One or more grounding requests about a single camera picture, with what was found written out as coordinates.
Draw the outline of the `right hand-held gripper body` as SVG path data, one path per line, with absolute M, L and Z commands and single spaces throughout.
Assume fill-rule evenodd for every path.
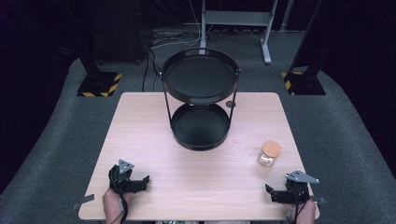
M 288 192 L 288 203 L 305 203 L 310 199 L 308 184 L 318 184 L 319 180 L 302 171 L 296 170 L 286 174 L 286 188 Z

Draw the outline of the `grey metal stand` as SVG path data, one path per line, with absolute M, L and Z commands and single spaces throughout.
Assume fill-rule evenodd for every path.
M 206 26 L 207 25 L 237 25 L 237 26 L 256 26 L 264 27 L 264 36 L 260 39 L 263 61 L 265 64 L 271 64 L 272 58 L 268 47 L 269 36 L 273 27 L 276 16 L 276 7 L 278 0 L 272 0 L 268 12 L 251 12 L 251 11 L 224 11 L 208 10 L 206 0 L 202 0 L 201 9 L 201 28 L 200 28 L 200 54 L 205 53 L 206 48 Z

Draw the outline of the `black stand with striped base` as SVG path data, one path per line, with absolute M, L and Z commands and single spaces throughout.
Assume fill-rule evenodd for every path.
M 85 68 L 87 75 L 78 88 L 78 96 L 84 97 L 107 97 L 111 96 L 121 78 L 117 72 L 101 72 L 93 59 L 83 35 L 79 29 L 78 21 L 74 18 L 65 0 L 59 0 L 64 9 L 64 16 L 68 21 L 69 36 L 75 51 Z
M 307 63 L 307 67 L 303 72 L 294 72 L 293 69 L 297 63 L 303 58 L 304 51 L 310 46 L 307 39 L 311 35 L 312 26 L 315 24 L 315 19 L 320 11 L 323 0 L 318 0 L 313 16 L 308 23 L 307 31 L 297 50 L 297 53 L 292 61 L 288 72 L 282 72 L 284 84 L 289 95 L 325 95 L 326 92 L 318 80 L 318 72 L 323 63 L 322 47 L 318 47 L 316 56 Z

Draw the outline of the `glass jar with cork lid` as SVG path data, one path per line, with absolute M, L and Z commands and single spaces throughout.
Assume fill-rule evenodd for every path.
M 263 167 L 272 166 L 281 154 L 282 149 L 276 141 L 266 141 L 262 144 L 262 149 L 258 155 L 257 162 Z

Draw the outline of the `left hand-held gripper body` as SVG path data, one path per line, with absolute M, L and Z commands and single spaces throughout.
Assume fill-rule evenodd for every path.
M 119 163 L 115 164 L 108 172 L 109 187 L 120 195 L 133 192 L 133 183 L 130 179 L 133 168 L 133 164 L 119 160 Z

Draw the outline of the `person's right hand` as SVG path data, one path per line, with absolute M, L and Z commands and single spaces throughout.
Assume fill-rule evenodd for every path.
M 317 206 L 312 200 L 301 204 L 283 203 L 286 218 L 291 224 L 314 224 Z

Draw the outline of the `dark equipment cabinet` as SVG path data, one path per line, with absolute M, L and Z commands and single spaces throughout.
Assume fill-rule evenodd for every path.
M 140 64 L 146 59 L 152 30 L 140 0 L 90 0 L 89 6 L 96 60 Z

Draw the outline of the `black two-tier round rack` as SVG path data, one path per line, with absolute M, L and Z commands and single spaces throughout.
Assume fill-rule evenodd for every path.
M 228 54 L 215 49 L 182 50 L 163 65 L 163 94 L 181 102 L 167 111 L 175 140 L 184 148 L 207 151 L 220 146 L 230 130 L 240 67 Z

